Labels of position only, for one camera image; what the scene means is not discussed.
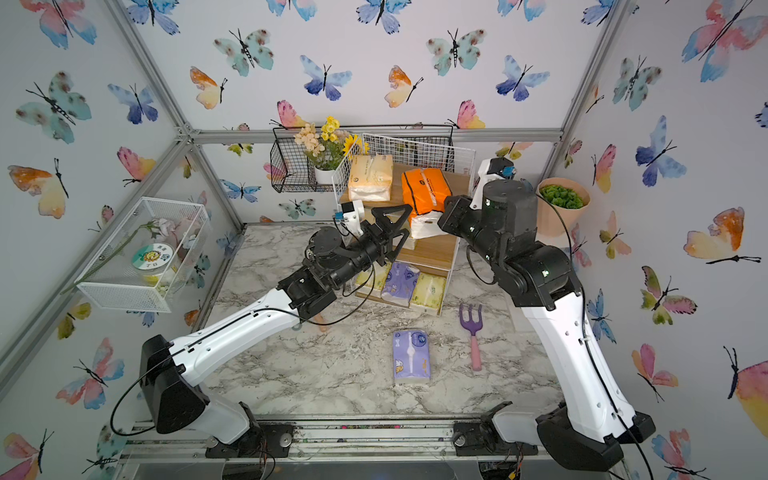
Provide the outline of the purple tissue pack shelf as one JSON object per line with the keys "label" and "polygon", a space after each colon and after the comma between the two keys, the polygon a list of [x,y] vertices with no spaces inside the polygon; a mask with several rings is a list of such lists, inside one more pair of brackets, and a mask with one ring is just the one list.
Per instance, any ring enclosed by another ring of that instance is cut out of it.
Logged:
{"label": "purple tissue pack shelf", "polygon": [[427,382],[431,379],[429,337],[423,330],[399,330],[392,337],[395,383]]}

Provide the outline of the beige tissue pack top shelf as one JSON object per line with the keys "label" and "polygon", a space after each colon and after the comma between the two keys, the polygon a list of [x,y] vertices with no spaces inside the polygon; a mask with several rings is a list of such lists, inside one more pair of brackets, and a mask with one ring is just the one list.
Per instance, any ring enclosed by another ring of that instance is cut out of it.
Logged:
{"label": "beige tissue pack top shelf", "polygon": [[391,155],[353,155],[350,158],[348,197],[363,202],[387,202],[391,198],[394,161]]}

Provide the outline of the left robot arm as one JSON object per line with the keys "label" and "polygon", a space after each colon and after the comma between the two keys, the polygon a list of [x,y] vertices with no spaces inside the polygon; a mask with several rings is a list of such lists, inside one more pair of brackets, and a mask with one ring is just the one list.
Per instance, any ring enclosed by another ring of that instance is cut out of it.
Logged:
{"label": "left robot arm", "polygon": [[259,342],[311,321],[337,298],[359,273],[396,260],[409,232],[408,205],[376,207],[372,222],[346,244],[335,227],[323,227],[309,239],[301,266],[249,306],[186,336],[156,335],[142,346],[136,380],[153,421],[163,435],[195,430],[233,445],[257,434],[249,407],[204,388],[205,379]]}

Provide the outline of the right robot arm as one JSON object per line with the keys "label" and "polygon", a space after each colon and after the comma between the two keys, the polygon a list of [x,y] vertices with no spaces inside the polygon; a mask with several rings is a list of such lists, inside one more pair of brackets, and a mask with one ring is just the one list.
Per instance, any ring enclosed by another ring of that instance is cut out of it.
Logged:
{"label": "right robot arm", "polygon": [[564,400],[531,417],[504,407],[491,421],[507,443],[542,446],[562,467],[608,472],[626,445],[655,432],[626,399],[587,325],[586,295],[560,248],[537,239],[539,198],[514,179],[513,163],[482,161],[472,196],[452,196],[438,224],[463,239],[493,272],[493,284],[522,311],[545,348]]}

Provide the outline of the orange tissue pack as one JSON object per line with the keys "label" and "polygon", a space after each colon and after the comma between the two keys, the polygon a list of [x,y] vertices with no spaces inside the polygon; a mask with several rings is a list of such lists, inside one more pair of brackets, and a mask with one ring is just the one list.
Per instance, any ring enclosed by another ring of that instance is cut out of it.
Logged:
{"label": "orange tissue pack", "polygon": [[445,211],[445,200],[452,190],[442,170],[411,169],[401,175],[402,196],[412,207],[409,217],[411,236],[426,239],[443,234],[438,221]]}

